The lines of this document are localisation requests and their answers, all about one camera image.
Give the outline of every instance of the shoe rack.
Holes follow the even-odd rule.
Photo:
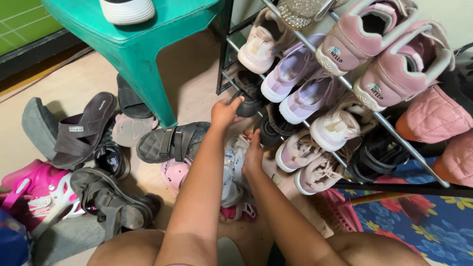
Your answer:
[[[261,0],[276,16],[281,18],[281,14],[276,7],[277,0],[269,1],[269,0]],[[324,4],[324,7],[329,7],[334,0],[327,0]],[[235,82],[225,73],[234,63],[238,61],[238,59],[234,59],[230,62],[227,62],[227,50],[228,45],[231,46],[236,52],[240,50],[240,48],[230,40],[230,37],[235,35],[236,33],[240,32],[242,29],[246,28],[247,26],[251,25],[254,20],[256,19],[258,12],[256,12],[251,17],[247,18],[246,20],[242,21],[240,24],[234,26],[230,29],[230,19],[233,9],[233,0],[227,0],[224,10],[223,10],[223,30],[225,33],[221,34],[222,42],[221,42],[221,50],[220,50],[220,62],[219,62],[219,76],[217,82],[217,91],[216,93],[219,95],[224,90],[228,89],[230,86],[235,87],[237,90],[240,88],[235,84]],[[339,19],[339,16],[333,12],[328,11],[327,14],[333,18],[335,21]],[[299,31],[294,31],[290,27],[289,30],[303,43],[306,47],[315,53],[316,48],[307,40],[307,38],[302,35]],[[260,74],[259,75],[262,79],[265,79],[265,76]],[[221,81],[223,78],[228,80],[227,83],[221,85]],[[343,76],[338,77],[340,82],[346,86],[346,88],[353,93],[352,84]],[[417,150],[415,150],[405,139],[399,136],[393,126],[384,118],[382,114],[379,112],[371,112],[372,115],[379,121],[381,125],[383,125],[386,130],[396,138],[396,140],[409,151],[409,153],[431,174],[435,179],[436,182],[415,185],[415,184],[375,184],[375,183],[361,183],[361,182],[348,182],[347,180],[341,179],[332,188],[339,188],[339,189],[359,189],[359,190],[370,190],[370,191],[382,191],[382,192],[398,192],[398,193],[411,193],[411,194],[423,194],[423,195],[443,195],[443,196],[458,196],[458,197],[473,197],[473,189],[466,187],[466,186],[459,186],[450,184],[442,180],[437,174],[434,173],[432,168],[428,165],[425,158],[420,155]],[[305,127],[309,128],[310,124],[307,121],[302,122]],[[343,159],[338,155],[337,152],[332,152],[332,155],[346,168],[347,162],[343,161]]]

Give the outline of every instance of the floral rug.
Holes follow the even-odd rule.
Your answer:
[[[432,164],[435,158],[427,158]],[[435,179],[416,160],[397,167],[377,183],[425,184]],[[338,189],[345,198],[371,191]],[[473,199],[412,195],[353,207],[365,232],[386,235],[449,266],[473,265]]]

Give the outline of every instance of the beige floor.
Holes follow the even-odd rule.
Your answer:
[[[210,121],[210,109],[223,98],[230,97],[234,88],[220,96],[215,94],[218,72],[219,44],[209,31],[195,34],[164,49],[157,62],[169,101],[175,110],[179,124]],[[87,102],[98,92],[108,91],[117,95],[115,68],[100,54],[92,53],[56,71],[51,76],[26,91],[0,104],[0,178],[27,165],[34,159],[44,157],[34,147],[21,127],[25,104],[31,97],[40,97],[43,104],[58,119],[79,114]],[[247,119],[232,126],[229,134],[250,129],[258,120]],[[326,236],[331,231],[313,207],[295,188],[291,176],[277,168],[273,160],[275,147],[266,147],[265,171],[279,184],[286,196]],[[126,149],[130,158],[131,173],[122,182],[126,190],[134,193],[155,193],[165,202],[154,221],[157,229],[165,230],[175,200],[167,192],[161,180],[160,164],[147,164],[137,157],[134,149]],[[265,265],[273,238],[260,217],[255,223],[221,220],[219,237],[231,238],[239,247],[245,264]],[[75,259],[84,265],[87,256]]]

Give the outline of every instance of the hand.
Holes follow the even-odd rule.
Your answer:
[[[236,115],[238,106],[245,100],[243,96],[235,98],[232,103],[230,103],[231,98],[226,98],[216,102],[212,107],[212,121],[211,126],[213,128],[227,129],[233,123],[242,121],[244,117],[239,117]]]
[[[243,134],[250,139],[251,146],[246,151],[245,162],[243,164],[243,174],[248,178],[251,174],[263,171],[263,149],[260,144],[261,129],[254,133],[243,131]]]

